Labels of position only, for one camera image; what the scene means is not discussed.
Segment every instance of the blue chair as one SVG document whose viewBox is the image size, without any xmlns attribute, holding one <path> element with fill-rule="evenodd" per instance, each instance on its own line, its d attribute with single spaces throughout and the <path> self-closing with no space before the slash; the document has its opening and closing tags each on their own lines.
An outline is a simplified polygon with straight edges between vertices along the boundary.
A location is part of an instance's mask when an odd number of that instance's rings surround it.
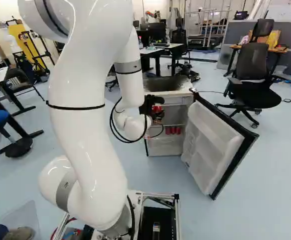
<svg viewBox="0 0 291 240">
<path fill-rule="evenodd" d="M 4 129 L 9 117 L 9 113 L 0 110 L 0 133 L 10 140 L 11 144 L 2 148 L 0 154 L 5 153 L 8 158 L 18 158 L 30 151 L 33 140 L 30 137 L 23 137 L 15 141 L 10 134 Z"/>
</svg>

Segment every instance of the open fridge door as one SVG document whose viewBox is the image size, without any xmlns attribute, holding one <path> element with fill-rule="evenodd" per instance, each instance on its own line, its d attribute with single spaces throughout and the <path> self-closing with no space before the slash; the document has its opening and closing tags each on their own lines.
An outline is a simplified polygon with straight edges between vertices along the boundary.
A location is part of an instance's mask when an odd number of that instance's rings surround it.
<svg viewBox="0 0 291 240">
<path fill-rule="evenodd" d="M 200 97 L 189 107 L 182 161 L 200 190 L 216 199 L 259 137 Z"/>
</svg>

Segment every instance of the table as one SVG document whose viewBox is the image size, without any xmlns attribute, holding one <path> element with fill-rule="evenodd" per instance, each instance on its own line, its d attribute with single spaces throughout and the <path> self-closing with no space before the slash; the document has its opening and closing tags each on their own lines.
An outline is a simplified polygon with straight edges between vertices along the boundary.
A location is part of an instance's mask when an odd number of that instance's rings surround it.
<svg viewBox="0 0 291 240">
<path fill-rule="evenodd" d="M 230 48 L 232 48 L 233 51 L 232 51 L 232 55 L 231 55 L 231 58 L 230 58 L 229 66 L 227 67 L 227 71 L 223 75 L 224 77 L 228 76 L 229 74 L 231 74 L 233 72 L 233 70 L 231 70 L 232 63 L 234 62 L 234 59 L 235 59 L 237 51 L 239 51 L 241 49 L 241 47 L 242 47 L 241 45 L 236 45 L 236 44 L 230 46 Z M 277 55 L 275 63 L 272 66 L 271 71 L 270 71 L 270 74 L 273 74 L 275 69 L 276 69 L 276 66 L 279 63 L 281 55 L 282 54 L 286 54 L 288 52 L 288 48 L 285 47 L 285 46 L 275 47 L 275 48 L 268 49 L 268 52 L 275 53 Z"/>
<path fill-rule="evenodd" d="M 165 53 L 164 49 L 156 48 L 155 50 L 148 50 L 146 48 L 140 49 L 142 71 L 151 70 L 150 58 L 155 59 L 155 74 L 160 77 L 160 56 Z"/>
<path fill-rule="evenodd" d="M 7 95 L 9 100 L 13 101 L 14 104 L 19 108 L 19 111 L 14 112 L 11 114 L 13 117 L 23 114 L 25 112 L 28 112 L 32 109 L 35 109 L 36 106 L 29 106 L 29 107 L 24 107 L 21 102 L 17 99 L 17 97 L 14 95 L 14 93 L 5 85 L 3 84 L 3 81 L 5 80 L 6 74 L 8 71 L 8 67 L 3 67 L 0 68 L 0 89 L 3 90 L 3 94 Z"/>
<path fill-rule="evenodd" d="M 6 77 L 6 74 L 7 74 L 7 71 L 8 71 L 8 67 L 4 67 L 4 68 L 1 68 L 0 69 L 0 87 L 2 87 L 3 88 L 3 90 L 6 90 L 6 87 L 4 86 L 5 84 L 3 84 L 3 81 L 4 81 L 4 79 L 5 79 L 5 77 Z M 15 102 L 15 100 L 18 102 L 18 103 L 20 103 L 18 100 L 17 100 L 17 98 L 16 98 L 16 96 L 14 95 L 14 94 L 9 94 L 9 97 L 11 98 L 11 100 L 13 100 L 13 102 L 14 103 L 16 103 Z M 6 108 L 1 104 L 1 102 L 0 102 L 0 110 L 5 110 L 5 111 L 7 111 L 6 110 Z M 35 131 L 35 132 L 33 132 L 33 133 L 31 133 L 31 134 L 28 134 L 21 126 L 20 126 L 20 124 L 13 118 L 13 116 L 11 115 L 11 114 L 9 114 L 9 117 L 8 117 L 8 121 L 7 121 L 7 123 L 20 135 L 20 136 L 22 136 L 23 138 L 24 137 L 30 137 L 30 138 L 34 138 L 34 137 L 36 137 L 36 136 L 38 136 L 38 135 L 41 135 L 41 134 L 43 134 L 44 133 L 44 131 L 43 130 L 39 130 L 39 131 Z"/>
<path fill-rule="evenodd" d="M 172 67 L 171 67 L 171 75 L 174 76 L 176 74 L 176 59 L 177 55 L 180 54 L 181 49 L 185 44 L 183 43 L 170 43 L 169 46 L 155 46 L 155 50 L 147 50 L 145 48 L 140 49 L 141 57 L 148 57 L 155 59 L 155 73 L 159 77 L 160 73 L 160 56 L 168 51 L 171 52 L 172 55 Z"/>
</svg>

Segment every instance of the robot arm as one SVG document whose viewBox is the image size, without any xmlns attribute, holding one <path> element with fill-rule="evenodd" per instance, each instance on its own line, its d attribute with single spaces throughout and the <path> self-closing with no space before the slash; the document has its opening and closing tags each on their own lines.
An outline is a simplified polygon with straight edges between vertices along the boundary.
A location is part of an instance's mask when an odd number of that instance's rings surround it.
<svg viewBox="0 0 291 240">
<path fill-rule="evenodd" d="M 125 109 L 144 102 L 138 38 L 130 0 L 18 0 L 23 20 L 45 38 L 66 43 L 49 77 L 53 130 L 65 155 L 41 172 L 42 195 L 108 237 L 131 226 L 128 184 L 107 135 L 104 88 L 115 64 L 122 100 L 114 121 L 126 136 L 141 136 L 145 116 Z"/>
<path fill-rule="evenodd" d="M 154 11 L 153 12 L 150 12 L 150 11 L 146 11 L 145 12 L 145 22 L 148 23 L 149 22 L 149 17 L 152 17 L 156 20 L 157 23 L 160 23 L 160 20 L 161 20 L 161 15 L 160 15 L 160 11 Z"/>
</svg>

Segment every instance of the blue floor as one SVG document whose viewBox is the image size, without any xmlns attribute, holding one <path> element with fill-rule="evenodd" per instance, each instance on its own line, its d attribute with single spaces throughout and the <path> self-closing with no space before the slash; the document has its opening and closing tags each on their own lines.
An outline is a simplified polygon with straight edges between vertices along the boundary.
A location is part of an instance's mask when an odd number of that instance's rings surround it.
<svg viewBox="0 0 291 240">
<path fill-rule="evenodd" d="M 193 53 L 191 57 L 218 59 L 217 53 Z M 170 59 L 161 58 L 161 74 L 169 75 Z M 201 74 L 195 84 L 199 91 L 223 92 L 227 79 L 225 70 L 216 63 L 192 61 L 193 70 Z M 47 97 L 48 83 L 38 84 Z M 272 89 L 282 98 L 291 98 L 288 84 L 274 84 Z M 108 114 L 120 96 L 115 88 L 105 91 Z M 202 93 L 211 103 L 229 103 L 222 94 Z M 40 233 L 47 240 L 59 224 L 63 212 L 43 199 L 38 188 L 38 174 L 54 157 L 61 155 L 49 120 L 48 108 L 34 91 L 18 97 L 24 106 L 36 109 L 19 115 L 16 120 L 27 132 L 44 129 L 34 139 L 31 152 L 21 159 L 0 155 L 0 217 L 28 201 L 34 200 Z M 16 106 L 2 102 L 13 113 Z M 264 110 L 255 117 L 260 126 L 250 128 L 250 121 L 237 114 L 234 119 L 260 134 L 260 138 L 238 167 L 216 201 L 204 196 L 185 165 L 177 156 L 146 157 L 142 141 L 124 144 L 108 130 L 131 189 L 155 193 L 179 193 L 181 199 L 181 229 L 184 240 L 286 240 L 291 239 L 291 103 Z M 18 135 L 7 126 L 15 138 Z M 8 144 L 1 139 L 0 148 Z"/>
</svg>

